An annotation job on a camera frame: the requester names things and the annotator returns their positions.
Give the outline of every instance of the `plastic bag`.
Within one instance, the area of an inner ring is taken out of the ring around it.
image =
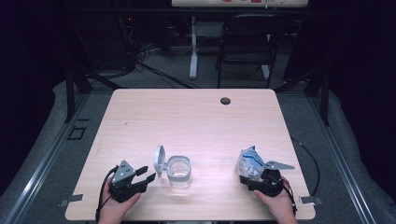
[[[264,161],[256,152],[255,146],[242,149],[236,164],[238,174],[252,180],[260,180],[264,171]]]

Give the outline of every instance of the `gray floor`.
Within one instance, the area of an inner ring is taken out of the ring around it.
[[[199,46],[198,78],[195,80],[189,79],[191,53],[180,54],[185,49],[175,48],[178,53],[172,50],[152,50],[144,64],[200,88],[216,88],[216,48],[210,43],[213,42],[204,39]],[[292,38],[288,38],[279,52],[271,88],[281,85],[291,47]],[[237,66],[236,69],[230,66],[224,70],[224,74],[227,74],[224,79],[240,77],[240,74],[244,74],[249,80],[261,76],[261,72],[256,72],[255,67],[248,66]],[[126,88],[173,88],[157,75],[142,70],[139,66],[131,74],[111,80]],[[0,199],[1,223],[70,222],[64,218],[66,207],[59,206],[59,203],[67,200],[73,193],[112,92],[98,81],[90,82],[93,86],[90,95],[76,92],[78,112],[68,124],[64,124],[65,85],[61,83],[54,88],[56,102],[49,119],[24,165]],[[175,88],[182,88],[177,84],[173,85]],[[223,82],[223,88],[263,86],[263,82],[248,80]],[[368,176],[366,167],[360,161],[354,134],[336,96],[331,94],[330,97],[331,126],[326,127],[318,118],[318,100],[305,98],[303,89],[304,83],[277,95],[290,136],[298,139],[312,152],[320,169],[317,196],[323,199],[324,204],[316,206],[317,215],[314,219],[301,222],[396,223],[395,212],[389,210],[393,201]],[[73,127],[86,130],[81,140],[67,140]],[[316,184],[317,169],[306,151],[297,144],[294,146],[305,181],[312,192]]]

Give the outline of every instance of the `black mount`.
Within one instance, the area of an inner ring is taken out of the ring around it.
[[[144,193],[148,184],[155,179],[155,174],[149,175],[145,180],[132,184],[135,176],[144,174],[148,170],[147,166],[135,170],[127,161],[122,161],[117,172],[113,175],[108,192],[111,198],[119,203],[123,203],[136,193]]]
[[[283,181],[279,170],[265,169],[261,178],[262,181],[256,181],[248,177],[239,176],[239,180],[242,184],[247,185],[248,190],[259,190],[269,197],[275,197],[280,194],[283,189]]]

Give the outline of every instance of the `table surface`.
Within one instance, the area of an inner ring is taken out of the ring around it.
[[[308,0],[172,0],[173,7],[306,7]]]
[[[220,102],[231,100],[229,105]],[[122,160],[155,173],[155,149],[163,145],[166,159],[191,160],[191,186],[170,187],[166,175],[148,185],[125,220],[265,220],[268,208],[239,182],[235,165],[241,149],[256,146],[264,161],[295,167],[281,174],[291,183],[298,219],[315,216],[301,167],[290,141],[276,95],[271,90],[117,90],[109,102],[93,141],[74,195],[82,200],[68,205],[70,220],[94,220],[98,195],[110,169]]]

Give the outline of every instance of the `metal bar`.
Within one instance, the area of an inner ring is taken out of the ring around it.
[[[367,205],[367,202],[364,200],[364,196],[361,193],[361,188],[359,187],[358,183],[355,181],[355,178],[350,172],[349,166],[347,165],[341,148],[338,146],[337,141],[332,134],[332,128],[330,126],[326,126],[326,124],[323,123],[321,115],[319,114],[318,103],[315,101],[314,98],[308,98],[308,102],[313,108],[313,111],[316,115],[322,131],[326,134],[326,137],[329,140],[332,158],[335,162],[335,165],[337,166],[338,171],[340,172],[340,176],[344,180],[346,190],[348,191],[349,196],[355,205],[358,215],[361,218],[361,222],[367,224],[376,223],[370,211],[370,208]]]
[[[82,94],[81,97],[78,99],[78,103],[76,106],[76,115],[70,120],[71,122],[65,123],[60,132],[58,133],[54,145],[52,146],[51,150],[44,156],[43,160],[38,164],[31,179],[23,190],[21,197],[17,200],[11,212],[8,214],[5,223],[23,222],[24,216],[29,210],[30,205],[35,199],[35,196],[43,185],[53,163],[55,163],[61,151],[61,144],[63,140],[66,138],[67,133],[69,133],[73,129],[74,123],[77,120],[77,116],[81,111],[81,108],[87,103],[88,98],[88,95]]]
[[[329,19],[335,16],[346,15],[345,12],[307,11],[305,8],[263,8],[263,7],[165,7],[165,8],[42,8],[48,13],[64,14],[107,14],[107,15],[168,15],[168,16],[218,16],[237,13],[282,14],[301,18]]]

